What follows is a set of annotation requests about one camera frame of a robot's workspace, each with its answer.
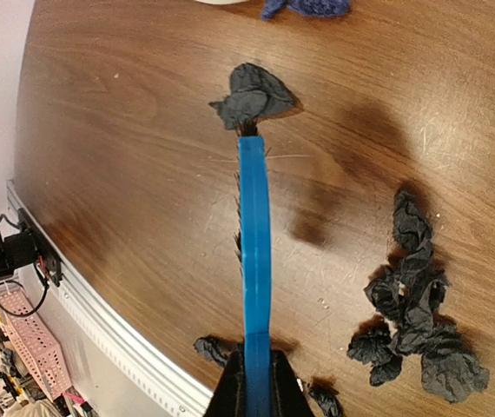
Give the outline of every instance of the wood grain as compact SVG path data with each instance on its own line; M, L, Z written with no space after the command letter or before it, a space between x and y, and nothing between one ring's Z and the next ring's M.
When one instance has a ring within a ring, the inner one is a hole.
M205 334L240 339L234 134L207 106L258 63L303 111L261 124L273 221L273 336L350 416L495 416L495 3L355 1L345 18L261 2L37 0L18 110L16 185L125 319L209 387ZM449 406L419 360L381 388L346 357L373 314L362 291L393 249L408 182L452 286L441 308L492 371Z

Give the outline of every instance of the blue cloth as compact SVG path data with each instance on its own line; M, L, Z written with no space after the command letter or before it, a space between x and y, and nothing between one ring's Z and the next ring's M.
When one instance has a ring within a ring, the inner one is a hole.
M302 16L334 17L343 16L350 11L350 0L267 0L261 19L270 19L285 6Z

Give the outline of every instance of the crumpled black paper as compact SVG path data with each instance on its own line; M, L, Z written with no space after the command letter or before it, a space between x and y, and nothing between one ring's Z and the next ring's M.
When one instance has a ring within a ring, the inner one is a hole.
M438 323L421 356L423 389L454 404L475 391L485 391L489 378L489 370L481 367L477 355L464 347L456 326Z
M206 360L216 363L221 368L227 365L228 355L224 353L222 342L214 336L200 337L195 341L194 349Z
M419 212L415 198L404 190L394 198L393 222L394 239L409 254L396 268L385 267L365 293L397 331L386 347L390 334L384 326L354 336L348 356L372 362L370 384L376 387L398 377L402 355L422 354L423 388L451 403L461 402L487 388L489 371L464 347L455 325L435 319L449 283L444 270L433 265L432 227ZM391 356L386 361L388 352Z
M367 298L388 320L401 322L403 315L403 295L400 282L391 268L384 268L382 274L369 282L364 289Z
M415 197L405 190L394 197L394 240L405 250L416 251L423 241L432 239L432 227L422 215Z
M350 359L373 365L369 383L374 387L395 380L402 370L402 358L393 353L391 341L388 325L382 321L355 334L348 346Z
M343 417L344 409L336 398L336 393L328 388L311 386L309 396L319 406L325 417Z
M391 342L390 330L383 321L369 327L361 334L355 334L348 345L348 358L366 365L383 365L393 357L389 348Z
M380 387L385 382L394 381L400 372L402 372L402 357L393 354L389 362L373 367L369 376L369 384L372 387Z
M404 315L393 337L391 349L396 354L414 354L431 336L433 313L444 300L448 281L444 271L422 271L404 297Z
M252 63L243 63L232 71L230 92L223 101L209 103L217 110L226 130L290 110L296 103L280 79Z

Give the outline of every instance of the pink plastic tray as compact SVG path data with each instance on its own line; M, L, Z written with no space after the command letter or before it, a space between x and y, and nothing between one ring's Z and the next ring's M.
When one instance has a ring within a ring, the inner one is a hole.
M21 290L1 295L0 302L16 314L27 313L32 309ZM6 335L39 387L50 400L62 395L72 383L63 351L55 337L37 314L25 318L3 315Z

